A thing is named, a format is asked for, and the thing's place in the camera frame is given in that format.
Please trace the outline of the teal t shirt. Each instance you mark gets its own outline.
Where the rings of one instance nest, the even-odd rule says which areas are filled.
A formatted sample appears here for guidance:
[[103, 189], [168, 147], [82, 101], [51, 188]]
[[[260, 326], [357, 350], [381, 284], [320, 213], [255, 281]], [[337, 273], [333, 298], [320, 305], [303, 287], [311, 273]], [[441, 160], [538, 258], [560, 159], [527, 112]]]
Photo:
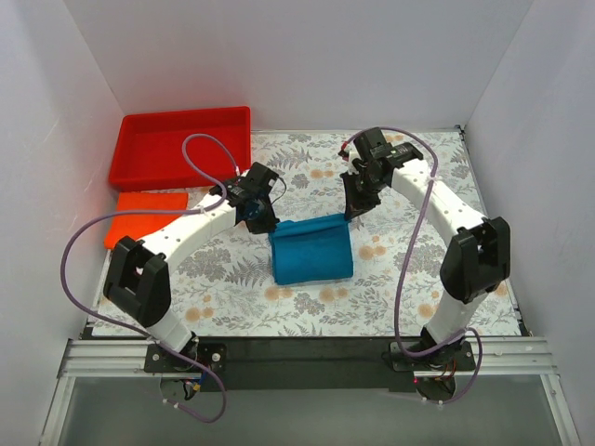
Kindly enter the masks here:
[[349, 222], [341, 214], [286, 220], [269, 234], [276, 284], [324, 282], [353, 275]]

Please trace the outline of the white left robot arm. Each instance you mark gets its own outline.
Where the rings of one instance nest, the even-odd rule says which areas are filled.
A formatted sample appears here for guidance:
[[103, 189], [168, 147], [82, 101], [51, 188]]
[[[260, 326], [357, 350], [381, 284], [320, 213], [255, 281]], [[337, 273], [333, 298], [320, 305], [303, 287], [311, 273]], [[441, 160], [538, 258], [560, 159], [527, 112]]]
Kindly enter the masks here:
[[211, 238], [244, 222], [254, 234], [270, 233], [279, 219], [270, 197], [279, 175], [254, 163], [246, 173], [212, 187], [164, 228], [135, 241], [125, 236], [112, 250], [103, 295], [167, 347], [165, 359], [180, 372], [197, 362], [194, 334], [171, 308], [170, 275]]

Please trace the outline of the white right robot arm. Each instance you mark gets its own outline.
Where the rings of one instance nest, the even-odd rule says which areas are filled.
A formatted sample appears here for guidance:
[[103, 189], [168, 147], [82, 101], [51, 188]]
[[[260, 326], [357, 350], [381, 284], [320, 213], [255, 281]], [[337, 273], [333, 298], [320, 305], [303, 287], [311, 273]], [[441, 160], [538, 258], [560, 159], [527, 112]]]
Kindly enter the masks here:
[[348, 138], [353, 151], [339, 156], [349, 167], [341, 174], [346, 220], [380, 204], [384, 189], [400, 193], [418, 211], [403, 265], [407, 267], [417, 236], [429, 222], [443, 239], [446, 252], [440, 268], [443, 294], [419, 341], [406, 348], [395, 339], [401, 356], [442, 369], [452, 361], [469, 322], [484, 299], [510, 275], [510, 226], [502, 217], [489, 218], [461, 200], [438, 176], [437, 154], [420, 137], [390, 144], [387, 127], [362, 130]]

